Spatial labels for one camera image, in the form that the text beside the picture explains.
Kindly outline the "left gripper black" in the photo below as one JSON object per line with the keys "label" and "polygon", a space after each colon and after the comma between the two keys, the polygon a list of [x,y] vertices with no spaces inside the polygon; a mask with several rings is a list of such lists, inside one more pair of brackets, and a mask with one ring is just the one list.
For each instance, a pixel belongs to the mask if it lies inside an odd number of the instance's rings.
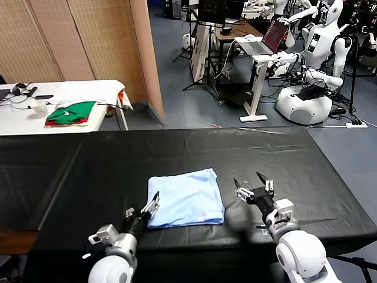
{"label": "left gripper black", "polygon": [[139,239],[143,230],[147,227],[148,221],[153,218],[159,209],[160,192],[157,191],[152,200],[148,202],[138,214],[134,208],[125,211],[124,220],[121,225],[121,233],[129,233]]}

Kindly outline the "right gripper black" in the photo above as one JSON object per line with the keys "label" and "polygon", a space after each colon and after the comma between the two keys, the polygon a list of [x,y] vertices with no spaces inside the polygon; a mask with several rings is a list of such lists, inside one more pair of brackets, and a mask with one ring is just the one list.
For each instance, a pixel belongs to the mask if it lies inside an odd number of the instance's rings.
{"label": "right gripper black", "polygon": [[265,221],[268,214],[273,212],[274,207],[274,181],[268,179],[265,175],[260,172],[256,172],[260,181],[264,186],[258,187],[257,189],[247,189],[243,187],[235,178],[235,192],[238,198],[246,202],[248,205],[256,205],[259,208],[259,211],[262,213],[262,220]]}

